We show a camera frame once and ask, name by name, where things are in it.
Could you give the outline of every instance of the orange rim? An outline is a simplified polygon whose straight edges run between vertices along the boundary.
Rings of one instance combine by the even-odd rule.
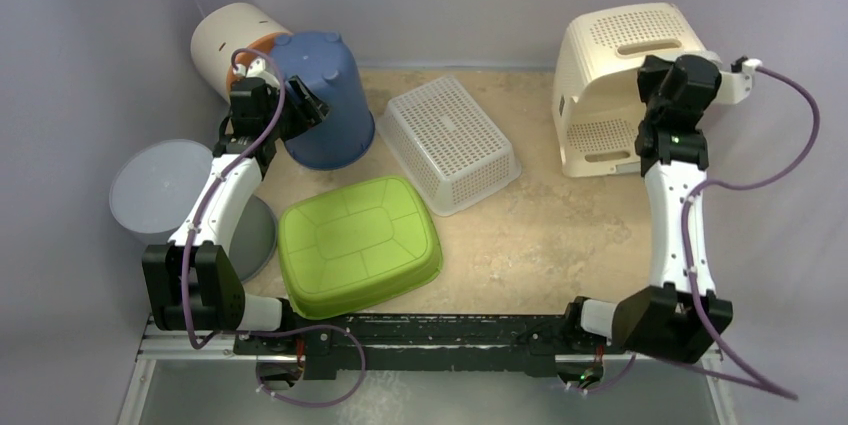
[[[265,35],[264,37],[260,38],[259,40],[256,40],[255,42],[251,43],[250,45],[248,45],[245,48],[252,48],[254,50],[259,50],[260,52],[271,53],[271,49],[274,48],[274,39],[277,38],[277,36],[279,36],[279,35],[291,35],[291,34],[286,33],[286,32],[274,32],[274,33]],[[253,60],[253,57],[251,57],[247,53],[240,53],[236,57],[236,63],[244,65],[245,67],[248,66],[248,64],[250,64],[251,60]],[[233,67],[228,67],[227,68],[227,92],[230,91],[230,87],[232,86],[232,84],[235,80],[236,80],[236,76],[233,74]]]

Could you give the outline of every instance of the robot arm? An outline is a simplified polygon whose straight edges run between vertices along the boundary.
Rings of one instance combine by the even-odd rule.
[[[221,174],[263,133],[274,116],[279,100],[279,82],[265,70],[265,62],[256,59],[249,69],[238,70],[244,77],[232,85],[230,113],[213,152],[212,171],[197,202],[182,226],[167,244],[151,245],[142,258],[147,292],[156,326],[161,330],[185,330],[185,315],[180,291],[180,272],[185,247],[192,247],[189,261],[191,314],[199,330],[262,330],[285,327],[291,317],[288,302],[276,298],[246,294],[228,258],[236,225],[248,199],[256,191],[276,154],[274,142],[295,138],[320,124],[329,107],[315,97],[298,77],[286,87],[285,106],[265,140],[245,157],[226,177]],[[232,133],[226,133],[227,122]],[[207,191],[223,178],[215,192],[204,202]],[[192,225],[202,209],[199,225]],[[194,228],[194,243],[187,243]]]
[[[646,104],[636,150],[652,216],[652,257],[648,287],[618,304],[578,297],[582,331],[600,335],[617,348],[694,363],[712,345],[693,309],[700,300],[719,332],[733,318],[732,304],[716,298],[704,245],[703,197],[694,197],[689,232],[699,296],[689,285],[681,216],[689,191],[706,180],[707,143],[696,128],[712,102],[736,104],[753,86],[759,60],[742,58],[732,73],[719,72],[703,57],[682,55],[673,62],[649,56],[639,70],[639,94]]]

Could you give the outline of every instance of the white plastic basket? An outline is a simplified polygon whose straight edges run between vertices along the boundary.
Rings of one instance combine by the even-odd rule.
[[[683,53],[718,59],[668,3],[601,10],[569,24],[551,104],[565,175],[639,171],[633,144],[645,105],[639,101],[637,70],[649,54],[673,60]]]
[[[512,143],[452,76],[389,100],[377,131],[437,215],[452,215],[521,175]]]

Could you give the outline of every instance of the beige floor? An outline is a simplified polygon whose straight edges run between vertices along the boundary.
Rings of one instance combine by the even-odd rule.
[[[374,307],[381,312],[562,313],[576,295],[617,301],[646,285],[650,212],[638,175],[569,179],[560,171],[550,116],[553,76],[541,72],[450,72],[512,142],[523,165],[505,189],[450,217],[434,216],[444,268],[433,282]],[[375,117],[388,100],[444,75],[364,71]],[[342,170],[316,172],[283,151],[258,195],[279,216],[318,193],[403,174],[379,136]],[[249,293],[284,296],[272,260]]]

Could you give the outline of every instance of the plastic container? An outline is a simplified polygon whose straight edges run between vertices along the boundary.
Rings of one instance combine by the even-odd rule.
[[[280,219],[280,269],[295,312],[321,320],[433,280],[442,249],[427,207],[402,177],[293,205]]]
[[[353,54],[338,33],[304,32],[275,39],[271,57],[287,77],[297,75],[330,114],[315,128],[285,142],[289,154],[315,170],[358,160],[374,140],[374,117]]]
[[[109,192],[115,220],[144,245],[167,243],[188,217],[209,172],[212,152],[190,140],[167,140],[132,157]],[[247,281],[273,256],[277,220],[268,205],[251,196],[230,243],[229,259]]]
[[[453,76],[389,100],[377,129],[437,215],[470,207],[521,175],[512,143]]]
[[[636,73],[646,55],[707,52],[674,5],[646,3],[582,15],[568,25],[551,112],[562,171],[586,177],[639,171],[634,142],[645,104]]]
[[[290,34],[285,27],[249,3],[231,3],[210,13],[191,36],[191,59],[200,75],[228,103],[234,75],[230,57],[238,48],[268,53],[274,38]],[[253,56],[242,54],[237,61],[247,66]]]

